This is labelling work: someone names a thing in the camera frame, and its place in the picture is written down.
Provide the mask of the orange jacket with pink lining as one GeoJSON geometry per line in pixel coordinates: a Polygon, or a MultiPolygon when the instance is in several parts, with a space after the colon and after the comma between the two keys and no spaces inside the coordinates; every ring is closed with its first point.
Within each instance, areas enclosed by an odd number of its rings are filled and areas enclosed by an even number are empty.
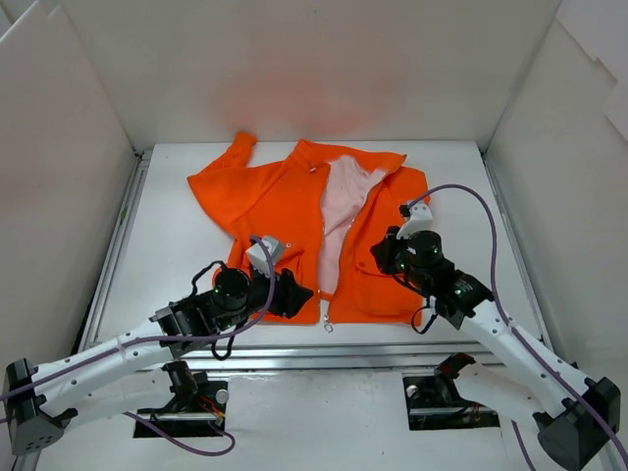
{"type": "Polygon", "coordinates": [[[428,188],[425,174],[393,152],[301,139],[282,161],[251,167],[256,139],[240,132],[189,187],[234,244],[228,266],[247,269],[251,236],[286,247],[276,264],[313,296],[291,319],[314,325],[328,303],[333,324],[419,324],[424,300],[380,273],[370,252],[403,219],[400,205],[428,188]]]}

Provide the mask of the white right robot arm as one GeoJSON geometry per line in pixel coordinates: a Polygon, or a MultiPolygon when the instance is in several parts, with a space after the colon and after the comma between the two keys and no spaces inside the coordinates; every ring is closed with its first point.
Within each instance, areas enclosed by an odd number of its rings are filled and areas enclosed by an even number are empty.
{"type": "Polygon", "coordinates": [[[438,316],[478,341],[515,375],[508,380],[454,354],[434,381],[437,398],[446,404],[465,398],[487,405],[537,430],[541,448],[563,469],[584,469],[619,430],[619,387],[607,377],[591,378],[519,327],[495,292],[445,258],[437,233],[401,237],[399,231],[389,228],[372,246],[379,271],[428,297],[438,316]]]}

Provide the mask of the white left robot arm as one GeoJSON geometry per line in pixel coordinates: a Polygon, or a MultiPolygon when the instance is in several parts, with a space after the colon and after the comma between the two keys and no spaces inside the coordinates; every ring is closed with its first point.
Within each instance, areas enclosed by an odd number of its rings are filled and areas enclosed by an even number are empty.
{"type": "Polygon", "coordinates": [[[206,401],[206,379],[190,371],[184,356],[232,341],[263,315],[290,319],[312,298],[292,271],[243,272],[215,261],[211,289],[169,303],[136,328],[64,359],[34,365],[17,360],[6,368],[1,394],[4,423],[15,456],[36,453],[80,425],[111,415],[153,417],[200,406],[222,423],[221,408],[206,401]]]}

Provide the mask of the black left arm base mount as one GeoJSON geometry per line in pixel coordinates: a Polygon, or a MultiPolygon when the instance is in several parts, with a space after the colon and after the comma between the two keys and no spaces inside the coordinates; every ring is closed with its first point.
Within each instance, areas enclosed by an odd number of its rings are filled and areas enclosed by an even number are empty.
{"type": "Polygon", "coordinates": [[[193,373],[184,361],[167,363],[160,372],[168,378],[168,400],[136,414],[172,438],[220,437],[227,420],[228,382],[193,373]]]}

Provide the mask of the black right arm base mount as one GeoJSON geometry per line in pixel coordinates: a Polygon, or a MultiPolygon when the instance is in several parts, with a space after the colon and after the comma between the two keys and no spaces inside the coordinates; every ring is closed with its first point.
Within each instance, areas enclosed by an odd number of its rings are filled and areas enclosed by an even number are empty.
{"type": "Polygon", "coordinates": [[[410,431],[498,428],[497,414],[477,401],[464,399],[453,380],[463,366],[475,364],[465,353],[455,353],[431,375],[405,376],[403,390],[410,431]]]}

